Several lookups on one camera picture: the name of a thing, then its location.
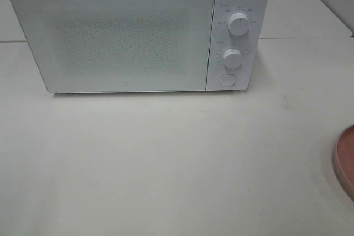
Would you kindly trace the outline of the round white door button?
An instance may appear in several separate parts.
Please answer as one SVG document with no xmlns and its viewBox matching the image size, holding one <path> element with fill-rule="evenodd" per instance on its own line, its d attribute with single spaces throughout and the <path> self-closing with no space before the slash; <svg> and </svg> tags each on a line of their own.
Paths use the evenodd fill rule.
<svg viewBox="0 0 354 236">
<path fill-rule="evenodd" d="M 220 77 L 219 83 L 223 87 L 233 87 L 236 84 L 236 77 L 233 74 L 224 74 Z"/>
</svg>

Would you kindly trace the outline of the white microwave door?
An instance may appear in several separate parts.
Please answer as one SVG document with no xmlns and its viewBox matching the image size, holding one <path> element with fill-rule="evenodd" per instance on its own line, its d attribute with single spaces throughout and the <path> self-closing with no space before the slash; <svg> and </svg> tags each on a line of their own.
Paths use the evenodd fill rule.
<svg viewBox="0 0 354 236">
<path fill-rule="evenodd" d="M 11 0 L 51 93 L 199 91 L 214 0 Z"/>
</svg>

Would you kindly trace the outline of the pink round plate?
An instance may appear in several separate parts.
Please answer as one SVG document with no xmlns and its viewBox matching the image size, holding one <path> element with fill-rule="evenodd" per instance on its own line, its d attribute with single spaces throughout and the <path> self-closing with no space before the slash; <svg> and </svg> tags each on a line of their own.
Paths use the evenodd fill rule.
<svg viewBox="0 0 354 236">
<path fill-rule="evenodd" d="M 333 163 L 339 183 L 353 200 L 353 125 L 339 134 L 333 150 Z"/>
</svg>

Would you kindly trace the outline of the lower white microwave knob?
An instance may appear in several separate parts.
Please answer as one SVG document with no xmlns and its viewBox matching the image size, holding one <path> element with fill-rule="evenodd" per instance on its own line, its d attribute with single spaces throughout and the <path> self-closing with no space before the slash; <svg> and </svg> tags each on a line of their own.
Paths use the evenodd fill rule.
<svg viewBox="0 0 354 236">
<path fill-rule="evenodd" d="M 243 57 L 239 49 L 230 48 L 227 49 L 223 55 L 223 64 L 226 68 L 235 69 L 242 65 Z"/>
</svg>

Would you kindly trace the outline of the white microwave knob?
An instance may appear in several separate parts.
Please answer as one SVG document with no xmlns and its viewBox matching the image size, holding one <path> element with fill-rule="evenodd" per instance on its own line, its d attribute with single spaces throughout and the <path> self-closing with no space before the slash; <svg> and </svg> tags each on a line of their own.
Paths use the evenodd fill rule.
<svg viewBox="0 0 354 236">
<path fill-rule="evenodd" d="M 226 68 L 235 69 L 242 65 L 243 57 L 239 49 L 230 48 L 227 49 L 223 55 L 223 64 Z"/>
<path fill-rule="evenodd" d="M 249 31 L 249 15 L 242 10 L 235 11 L 227 18 L 228 31 L 233 36 L 242 36 Z"/>
</svg>

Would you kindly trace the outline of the upper white microwave knob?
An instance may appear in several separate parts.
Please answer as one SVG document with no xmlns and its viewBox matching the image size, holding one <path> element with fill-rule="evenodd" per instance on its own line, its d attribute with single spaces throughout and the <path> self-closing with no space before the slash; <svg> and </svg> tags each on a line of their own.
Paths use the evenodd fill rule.
<svg viewBox="0 0 354 236">
<path fill-rule="evenodd" d="M 233 36 L 242 36 L 249 31 L 249 15 L 242 10 L 235 11 L 227 18 L 228 31 Z"/>
</svg>

